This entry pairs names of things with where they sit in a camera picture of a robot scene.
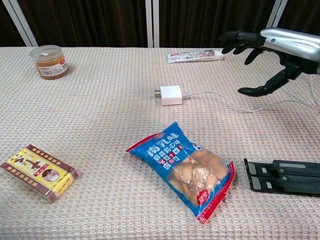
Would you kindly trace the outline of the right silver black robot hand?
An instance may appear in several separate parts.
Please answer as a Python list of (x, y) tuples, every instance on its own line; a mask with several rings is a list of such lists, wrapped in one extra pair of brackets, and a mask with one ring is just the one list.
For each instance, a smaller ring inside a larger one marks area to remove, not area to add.
[(284, 69), (270, 78), (265, 85), (256, 88), (243, 87), (238, 92), (250, 97), (262, 97), (272, 94), (301, 73), (320, 74), (320, 37), (308, 33), (270, 27), (259, 33), (232, 30), (218, 38), (226, 42), (222, 53), (233, 51), (237, 55), (244, 50), (252, 49), (244, 64), (249, 65), (263, 52), (273, 52), (279, 56)]

